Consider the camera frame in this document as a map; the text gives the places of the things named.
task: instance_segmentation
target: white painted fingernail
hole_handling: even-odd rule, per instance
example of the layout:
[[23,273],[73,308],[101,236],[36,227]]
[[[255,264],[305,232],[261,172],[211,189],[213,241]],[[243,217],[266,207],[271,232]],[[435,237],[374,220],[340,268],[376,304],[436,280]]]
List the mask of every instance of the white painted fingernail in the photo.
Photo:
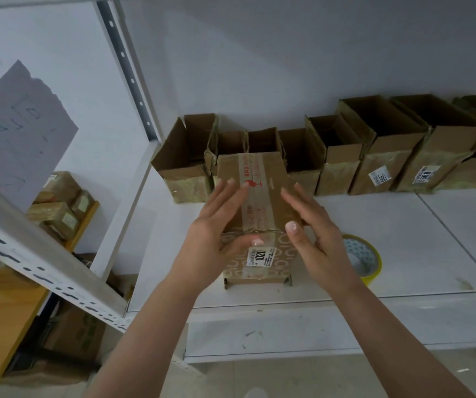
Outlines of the white painted fingernail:
[[297,222],[291,221],[291,222],[286,223],[287,233],[295,234],[295,233],[297,233],[298,229],[299,229],[299,226],[297,225]]

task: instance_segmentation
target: finger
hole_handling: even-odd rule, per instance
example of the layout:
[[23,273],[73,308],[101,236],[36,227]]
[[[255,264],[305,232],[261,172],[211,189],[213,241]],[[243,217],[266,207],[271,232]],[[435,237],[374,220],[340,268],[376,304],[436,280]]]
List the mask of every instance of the finger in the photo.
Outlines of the finger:
[[224,180],[220,180],[215,187],[214,191],[210,194],[208,197],[207,202],[205,205],[202,207],[201,212],[199,213],[199,216],[202,217],[206,215],[206,212],[208,210],[208,207],[214,202],[214,200],[217,198],[218,195],[221,194],[221,192],[227,187],[228,182]]
[[247,200],[249,193],[249,184],[243,184],[231,198],[226,200],[223,205],[218,209],[212,218],[219,227],[219,230],[223,232],[223,229],[227,226],[230,220],[234,217],[241,205]]
[[304,262],[314,260],[317,257],[317,253],[320,253],[297,222],[291,221],[286,223],[286,232],[289,240],[301,254]]
[[228,245],[221,249],[221,254],[225,257],[233,258],[239,255],[243,250],[247,250],[252,246],[261,246],[264,244],[264,241],[258,234],[245,234],[239,236]]
[[304,219],[311,227],[320,228],[323,217],[321,214],[311,207],[307,202],[304,202],[299,197],[291,195],[284,187],[280,190],[280,195],[291,207],[297,211],[301,218]]
[[295,191],[297,192],[297,195],[301,198],[301,200],[309,204],[310,207],[315,208],[318,213],[323,215],[328,220],[330,219],[327,210],[324,209],[324,207],[319,204],[311,195],[309,195],[299,182],[295,183],[293,187],[295,188]]
[[207,208],[207,215],[212,216],[218,210],[221,208],[221,206],[229,199],[232,197],[232,195],[236,192],[237,186],[236,186],[236,180],[233,178],[230,178],[227,181],[227,187],[225,187],[219,195],[214,198],[214,201],[210,204],[210,206]]

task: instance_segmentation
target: white label sticker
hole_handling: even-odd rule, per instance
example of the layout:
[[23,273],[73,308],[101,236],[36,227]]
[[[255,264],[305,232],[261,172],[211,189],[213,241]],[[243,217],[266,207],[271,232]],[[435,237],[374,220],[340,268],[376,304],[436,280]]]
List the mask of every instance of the white label sticker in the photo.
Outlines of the white label sticker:
[[432,179],[434,173],[439,170],[439,168],[440,166],[422,166],[417,175],[414,177],[413,184],[427,183]]
[[379,167],[374,172],[370,172],[369,177],[375,186],[379,186],[380,184],[392,179],[389,171],[387,170],[387,166]]
[[48,183],[50,183],[52,180],[56,180],[57,179],[57,176],[59,176],[58,174],[50,174],[50,177],[48,178],[48,180],[46,181],[45,185],[43,186],[43,188],[47,187]]
[[274,247],[249,247],[247,267],[270,267],[277,249]]
[[82,197],[78,204],[78,210],[87,212],[87,207],[89,207],[89,199],[87,197]]
[[67,225],[69,228],[71,228],[72,230],[74,230],[75,226],[78,224],[78,220],[67,212],[63,216],[63,223]]

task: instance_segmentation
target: yellow tape roll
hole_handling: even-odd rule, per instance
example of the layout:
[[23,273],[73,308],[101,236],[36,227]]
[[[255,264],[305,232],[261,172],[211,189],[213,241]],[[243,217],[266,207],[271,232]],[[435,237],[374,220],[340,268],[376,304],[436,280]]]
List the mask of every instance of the yellow tape roll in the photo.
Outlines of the yellow tape roll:
[[382,258],[378,250],[367,240],[353,234],[344,234],[343,239],[349,257],[354,257],[350,262],[362,281],[368,285],[382,270]]

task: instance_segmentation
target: right hand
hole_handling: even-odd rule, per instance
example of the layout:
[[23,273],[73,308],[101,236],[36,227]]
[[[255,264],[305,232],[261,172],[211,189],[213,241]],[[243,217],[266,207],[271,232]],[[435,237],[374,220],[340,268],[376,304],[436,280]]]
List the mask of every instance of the right hand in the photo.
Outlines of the right hand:
[[295,221],[286,223],[286,232],[301,254],[312,279],[332,298],[340,297],[354,287],[364,286],[350,264],[341,231],[327,211],[299,183],[294,188],[297,196],[288,193],[285,188],[281,189],[280,194],[312,227],[317,241],[312,244],[304,229]]

